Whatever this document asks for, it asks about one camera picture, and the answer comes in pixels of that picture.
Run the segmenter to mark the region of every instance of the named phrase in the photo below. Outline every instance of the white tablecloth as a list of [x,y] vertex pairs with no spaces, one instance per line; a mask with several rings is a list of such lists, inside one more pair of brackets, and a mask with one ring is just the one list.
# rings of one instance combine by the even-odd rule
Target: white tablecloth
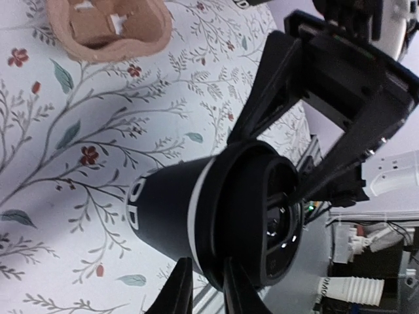
[[[2,0],[1,313],[141,313],[154,301],[175,262],[133,234],[126,189],[224,147],[275,28],[265,6],[230,2],[169,1],[165,51],[89,64],[60,48],[43,0]],[[302,107],[262,138],[296,162]]]

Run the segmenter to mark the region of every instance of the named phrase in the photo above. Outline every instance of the black paper cup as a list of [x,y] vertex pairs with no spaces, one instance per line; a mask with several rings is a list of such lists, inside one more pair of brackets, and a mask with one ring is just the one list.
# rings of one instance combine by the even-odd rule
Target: black paper cup
[[[267,171],[273,164],[280,166],[285,179],[278,186],[292,191],[298,181],[292,163],[256,140],[231,144],[217,156],[148,172],[128,193],[128,220],[140,239],[171,259],[192,258],[194,270],[218,290],[223,288],[223,261],[228,256],[239,258],[255,287],[272,285],[284,274],[283,269],[269,273],[266,268],[272,245],[266,238],[265,199]],[[249,166],[258,170],[247,171]],[[301,216],[298,208],[281,206],[288,212],[295,210],[287,215],[293,222],[290,218],[285,222],[287,231],[281,239],[289,242],[287,250],[279,250],[279,257],[274,257],[278,265],[288,268],[299,244]],[[251,231],[244,235],[246,227],[241,224]],[[246,247],[253,249],[245,252]]]

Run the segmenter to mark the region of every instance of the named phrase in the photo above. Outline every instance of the wall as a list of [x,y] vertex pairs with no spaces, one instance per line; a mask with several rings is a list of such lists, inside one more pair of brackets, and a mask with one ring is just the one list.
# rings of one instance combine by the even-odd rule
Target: wall
[[[272,15],[283,30],[283,19],[293,10],[299,9],[310,14],[320,16],[314,8],[311,0],[274,0],[269,3]],[[419,75],[419,34],[416,36],[409,50],[409,54],[403,60],[403,65],[416,75]],[[306,114],[313,134],[317,134],[323,153],[338,139],[341,131],[332,122],[319,114],[310,106],[306,106]],[[419,149],[419,109],[409,118],[406,125],[383,147],[374,158],[393,156],[404,152]],[[351,211],[377,210],[377,211],[417,211],[419,213],[419,188],[398,190],[389,192],[374,198],[371,201],[359,203],[350,209]]]

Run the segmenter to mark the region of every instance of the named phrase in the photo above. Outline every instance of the white robot body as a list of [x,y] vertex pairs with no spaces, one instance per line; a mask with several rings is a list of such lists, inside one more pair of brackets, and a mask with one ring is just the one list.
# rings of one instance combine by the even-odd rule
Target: white robot body
[[419,186],[419,150],[369,160],[363,166],[363,179],[367,182],[364,191],[370,198]]
[[383,2],[381,38],[371,44],[398,60],[403,51],[407,22],[416,19],[416,13],[410,12],[410,0]]

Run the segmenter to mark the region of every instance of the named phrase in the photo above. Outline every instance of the black cup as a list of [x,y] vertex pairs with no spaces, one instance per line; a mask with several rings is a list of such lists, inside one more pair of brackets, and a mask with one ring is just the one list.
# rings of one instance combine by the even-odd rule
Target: black cup
[[226,257],[259,288],[282,278],[299,246],[301,207],[287,204],[297,184],[287,158],[265,142],[242,141],[142,175],[130,189],[127,216],[140,239],[173,260],[191,257],[218,290]]

